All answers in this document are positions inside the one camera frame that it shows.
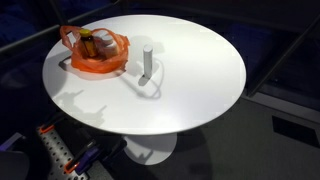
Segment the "table top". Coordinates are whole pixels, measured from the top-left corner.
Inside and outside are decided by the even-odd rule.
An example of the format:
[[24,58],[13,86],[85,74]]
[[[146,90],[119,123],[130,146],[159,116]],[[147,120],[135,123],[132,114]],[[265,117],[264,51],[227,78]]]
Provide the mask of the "table top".
[[[246,70],[237,50],[201,25],[129,15],[84,27],[110,29],[131,43],[126,71],[94,74],[74,69],[61,40],[46,57],[43,81],[49,96],[89,126],[128,135],[185,131],[223,114],[244,89]],[[146,44],[153,46],[150,80],[143,78]]]

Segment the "white cylinder object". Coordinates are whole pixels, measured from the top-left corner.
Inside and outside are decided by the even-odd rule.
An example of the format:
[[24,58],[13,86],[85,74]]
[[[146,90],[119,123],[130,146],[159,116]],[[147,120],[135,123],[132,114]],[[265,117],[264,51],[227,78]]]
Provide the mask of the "white cylinder object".
[[108,31],[100,30],[96,33],[93,33],[92,36],[102,38],[103,36],[106,36],[108,34],[109,34]]
[[149,44],[143,48],[144,77],[149,79],[152,76],[152,51],[153,47]]
[[113,56],[118,55],[117,43],[113,41],[112,44],[105,46],[103,48],[103,51],[107,58],[111,58]]
[[112,36],[110,36],[110,35],[103,36],[101,39],[102,39],[103,44],[104,44],[105,46],[108,46],[108,45],[110,45],[110,44],[113,43],[113,38],[112,38]]

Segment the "floor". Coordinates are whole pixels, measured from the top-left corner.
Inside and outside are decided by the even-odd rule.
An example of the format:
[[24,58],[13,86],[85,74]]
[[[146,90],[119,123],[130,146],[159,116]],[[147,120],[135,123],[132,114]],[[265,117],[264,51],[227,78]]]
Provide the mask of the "floor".
[[319,138],[319,124],[240,99],[220,118],[180,133],[160,164],[142,166],[121,155],[116,179],[318,180],[319,147],[274,132],[272,116],[312,128]]

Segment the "table pedestal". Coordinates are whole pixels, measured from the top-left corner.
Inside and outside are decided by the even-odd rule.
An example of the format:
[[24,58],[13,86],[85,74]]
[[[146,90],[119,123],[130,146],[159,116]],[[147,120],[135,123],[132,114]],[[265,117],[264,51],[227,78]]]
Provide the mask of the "table pedestal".
[[143,165],[158,164],[167,159],[177,143],[177,134],[154,136],[124,136],[126,154]]

